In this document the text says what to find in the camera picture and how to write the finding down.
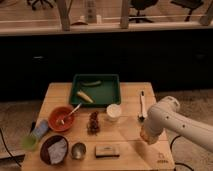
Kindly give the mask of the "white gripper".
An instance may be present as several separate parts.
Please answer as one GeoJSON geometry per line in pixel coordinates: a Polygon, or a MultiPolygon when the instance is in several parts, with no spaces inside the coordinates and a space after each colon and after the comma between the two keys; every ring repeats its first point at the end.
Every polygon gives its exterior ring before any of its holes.
{"type": "Polygon", "coordinates": [[[155,144],[157,141],[158,141],[158,139],[159,139],[159,136],[160,136],[160,134],[159,133],[157,133],[157,134],[155,134],[155,135],[151,135],[151,134],[148,134],[147,132],[146,132],[146,134],[148,135],[148,137],[149,137],[149,141],[148,141],[148,145],[152,145],[152,144],[155,144]]]}

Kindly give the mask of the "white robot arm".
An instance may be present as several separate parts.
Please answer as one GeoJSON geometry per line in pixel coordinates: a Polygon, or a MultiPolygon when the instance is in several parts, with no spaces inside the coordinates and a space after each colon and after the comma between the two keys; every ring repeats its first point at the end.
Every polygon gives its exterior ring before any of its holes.
{"type": "Polygon", "coordinates": [[[213,126],[179,114],[180,103],[166,96],[147,111],[140,136],[149,145],[158,141],[164,129],[169,129],[213,153],[213,126]]]}

